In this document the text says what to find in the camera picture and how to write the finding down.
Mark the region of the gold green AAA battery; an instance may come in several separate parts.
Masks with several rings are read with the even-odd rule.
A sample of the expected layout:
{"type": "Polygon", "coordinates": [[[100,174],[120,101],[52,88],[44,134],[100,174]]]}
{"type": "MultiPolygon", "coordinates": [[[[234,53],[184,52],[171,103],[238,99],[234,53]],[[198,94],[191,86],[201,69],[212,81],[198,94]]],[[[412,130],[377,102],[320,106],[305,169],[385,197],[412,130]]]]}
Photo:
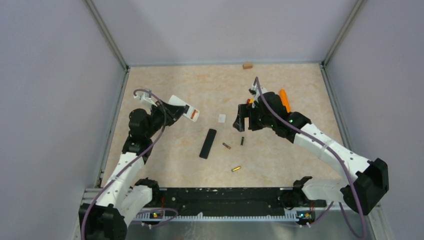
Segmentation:
{"type": "Polygon", "coordinates": [[[231,172],[235,172],[241,169],[241,166],[237,166],[231,169],[231,172]]]}

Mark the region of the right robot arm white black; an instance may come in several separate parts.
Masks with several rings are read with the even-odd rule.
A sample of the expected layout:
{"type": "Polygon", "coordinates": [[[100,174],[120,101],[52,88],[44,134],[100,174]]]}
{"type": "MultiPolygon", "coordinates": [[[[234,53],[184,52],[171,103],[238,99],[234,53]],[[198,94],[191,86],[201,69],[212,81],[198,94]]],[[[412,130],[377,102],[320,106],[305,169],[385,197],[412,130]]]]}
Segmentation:
{"type": "Polygon", "coordinates": [[[293,200],[307,206],[312,200],[346,204],[356,213],[368,215],[389,190],[387,163],[360,156],[333,140],[300,112],[287,111],[280,97],[266,92],[237,107],[233,127],[239,131],[271,129],[277,136],[308,150],[330,166],[341,180],[304,177],[294,182],[293,200]]]}

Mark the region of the white remote control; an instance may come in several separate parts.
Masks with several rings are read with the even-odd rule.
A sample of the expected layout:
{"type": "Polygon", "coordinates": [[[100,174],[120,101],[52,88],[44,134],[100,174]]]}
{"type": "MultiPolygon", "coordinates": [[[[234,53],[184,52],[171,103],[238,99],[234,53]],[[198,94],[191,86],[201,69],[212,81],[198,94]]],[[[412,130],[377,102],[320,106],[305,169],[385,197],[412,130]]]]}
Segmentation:
{"type": "Polygon", "coordinates": [[[182,100],[181,98],[177,97],[176,95],[172,95],[169,98],[168,103],[170,105],[184,107],[183,116],[185,118],[191,120],[192,122],[196,122],[198,120],[198,117],[200,115],[200,111],[197,108],[195,108],[194,106],[192,106],[191,104],[189,104],[189,103],[185,102],[184,100],[182,100]]]}

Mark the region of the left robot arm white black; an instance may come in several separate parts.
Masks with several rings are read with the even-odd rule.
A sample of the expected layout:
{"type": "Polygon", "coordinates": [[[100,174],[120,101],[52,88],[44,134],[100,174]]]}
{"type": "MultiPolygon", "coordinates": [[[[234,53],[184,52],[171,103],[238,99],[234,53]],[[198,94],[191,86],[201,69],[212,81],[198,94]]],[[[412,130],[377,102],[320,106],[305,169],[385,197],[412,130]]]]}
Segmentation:
{"type": "Polygon", "coordinates": [[[154,144],[152,137],[163,134],[165,127],[173,125],[189,110],[187,104],[172,105],[157,101],[150,112],[137,108],[130,112],[129,132],[118,163],[106,185],[91,203],[78,210],[81,239],[124,240],[127,229],[145,206],[154,207],[160,202],[159,191],[147,185],[131,184],[145,166],[154,144]]]}

